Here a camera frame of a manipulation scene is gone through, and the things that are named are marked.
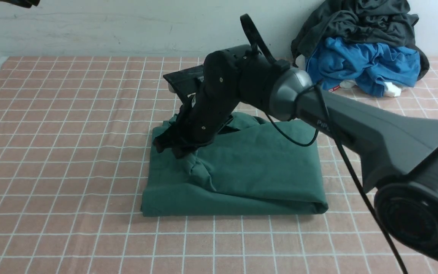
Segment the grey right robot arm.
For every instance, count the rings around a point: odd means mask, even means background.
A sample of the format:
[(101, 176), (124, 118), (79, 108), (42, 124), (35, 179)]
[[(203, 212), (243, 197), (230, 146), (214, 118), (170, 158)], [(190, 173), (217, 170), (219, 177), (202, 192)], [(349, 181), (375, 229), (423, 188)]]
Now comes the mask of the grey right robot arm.
[(206, 56), (198, 92), (154, 138), (157, 152), (183, 158), (211, 144), (240, 102), (270, 122), (300, 119), (335, 142), (401, 271), (393, 238), (438, 261), (438, 119), (400, 116), (307, 83), (272, 56), (248, 14), (240, 21), (249, 44)]

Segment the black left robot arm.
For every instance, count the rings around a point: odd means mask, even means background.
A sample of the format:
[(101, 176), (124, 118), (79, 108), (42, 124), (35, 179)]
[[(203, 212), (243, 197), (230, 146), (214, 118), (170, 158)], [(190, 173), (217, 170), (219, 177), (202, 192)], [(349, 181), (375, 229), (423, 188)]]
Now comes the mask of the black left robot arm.
[(37, 7), (40, 4), (40, 0), (0, 0), (0, 2), (26, 9)]

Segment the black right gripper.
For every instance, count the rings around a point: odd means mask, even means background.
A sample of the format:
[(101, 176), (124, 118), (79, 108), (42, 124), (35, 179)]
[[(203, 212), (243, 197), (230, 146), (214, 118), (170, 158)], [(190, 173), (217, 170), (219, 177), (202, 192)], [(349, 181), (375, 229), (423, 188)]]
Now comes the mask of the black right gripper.
[(183, 158), (212, 144), (240, 102), (237, 62), (241, 57), (241, 51), (231, 49), (207, 55), (202, 64), (202, 84), (192, 94), (178, 95), (182, 101), (179, 114), (165, 132), (154, 138), (153, 146), (158, 153), (171, 149), (175, 158)]

